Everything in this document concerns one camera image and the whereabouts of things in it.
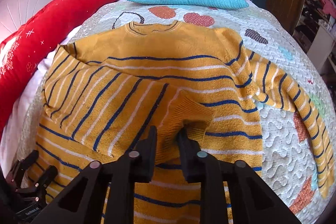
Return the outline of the yellow striped knit sweater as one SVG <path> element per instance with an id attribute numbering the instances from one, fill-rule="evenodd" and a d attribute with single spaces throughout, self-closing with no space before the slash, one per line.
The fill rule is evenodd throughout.
<path id="1" fill-rule="evenodd" d="M 58 46 L 42 89 L 39 158 L 28 178 L 56 166 L 51 202 L 91 161 L 117 160 L 155 126 L 154 180 L 135 186 L 134 220 L 198 223 L 201 190 L 183 181 L 177 132 L 186 128 L 202 150 L 222 161 L 244 160 L 260 174 L 258 103 L 300 115 L 326 196 L 333 146 L 314 102 L 289 73 L 246 49 L 230 28 L 130 22 Z"/>

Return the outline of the pale pink bed sheet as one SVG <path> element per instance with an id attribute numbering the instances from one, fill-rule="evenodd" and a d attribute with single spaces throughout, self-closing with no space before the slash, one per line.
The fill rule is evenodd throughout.
<path id="1" fill-rule="evenodd" d="M 67 44 L 80 29 L 75 27 L 54 42 L 35 40 L 40 28 L 24 24 L 9 36 L 1 53 L 1 170 L 7 176 L 13 165 L 27 111 L 41 96 L 43 77 L 51 67 L 59 44 Z"/>

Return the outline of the red snowflake duvet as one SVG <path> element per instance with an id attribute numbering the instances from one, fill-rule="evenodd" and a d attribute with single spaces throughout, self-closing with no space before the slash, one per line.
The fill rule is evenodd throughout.
<path id="1" fill-rule="evenodd" d="M 53 0 L 39 10 L 2 44 L 1 128 L 12 113 L 38 64 L 77 26 L 100 7 L 118 0 Z"/>

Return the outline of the pink round headboard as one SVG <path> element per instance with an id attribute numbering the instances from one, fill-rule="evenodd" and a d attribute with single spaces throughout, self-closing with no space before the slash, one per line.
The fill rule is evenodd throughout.
<path id="1" fill-rule="evenodd" d="M 1 40 L 15 33 L 52 0 L 1 0 Z"/>

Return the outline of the white cluttered shelf unit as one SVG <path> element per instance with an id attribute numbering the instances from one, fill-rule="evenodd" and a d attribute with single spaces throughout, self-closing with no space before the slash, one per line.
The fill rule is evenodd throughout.
<path id="1" fill-rule="evenodd" d="M 335 63 L 335 25 L 331 15 L 323 12 L 322 0 L 303 0 L 293 37 L 320 75 L 333 73 Z"/>

